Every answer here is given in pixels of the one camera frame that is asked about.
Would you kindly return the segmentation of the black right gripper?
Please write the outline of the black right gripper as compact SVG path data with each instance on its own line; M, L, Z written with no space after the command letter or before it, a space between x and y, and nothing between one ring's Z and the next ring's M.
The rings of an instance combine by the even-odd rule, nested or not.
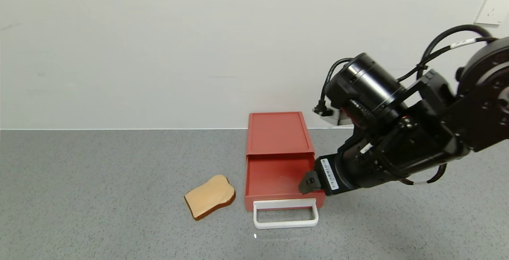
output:
M327 196L367 189L385 184L385 172L370 153L362 153L368 140L354 134L338 148L337 153L322 155L314 171L307 171L298 184L301 194L324 190Z

